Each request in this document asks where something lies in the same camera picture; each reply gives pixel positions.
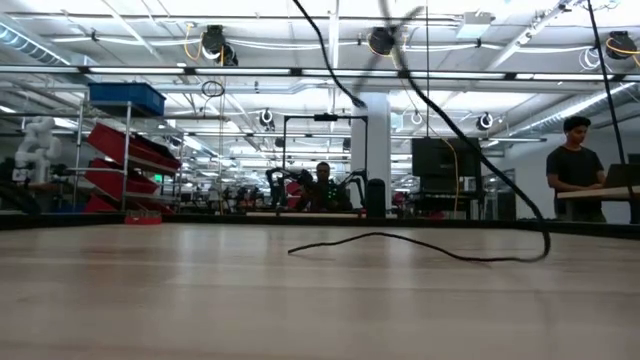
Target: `table surface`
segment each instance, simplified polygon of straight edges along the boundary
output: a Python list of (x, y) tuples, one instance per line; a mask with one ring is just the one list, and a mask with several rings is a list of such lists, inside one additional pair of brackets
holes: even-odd
[[(640, 197), (640, 186), (632, 187), (636, 197)], [(629, 199), (627, 187), (606, 188), (598, 190), (583, 190), (558, 193), (558, 199), (601, 198), (603, 200)]]
[[(637, 359), (640, 242), (553, 235), (474, 264), (367, 229), (165, 224), (0, 232), (2, 359)], [(386, 229), (531, 256), (511, 230)]]

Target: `monitor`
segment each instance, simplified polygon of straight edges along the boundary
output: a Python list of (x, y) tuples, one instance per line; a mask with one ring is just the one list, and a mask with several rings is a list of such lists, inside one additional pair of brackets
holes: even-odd
[[(480, 149), (477, 138), (469, 139), (476, 149)], [(420, 177), (446, 177), (455, 174), (455, 159), (458, 160), (459, 177), (477, 177), (481, 175), (480, 156), (460, 139), (447, 139), (456, 151), (454, 157), (444, 140), (422, 138), (411, 140), (412, 174)]]

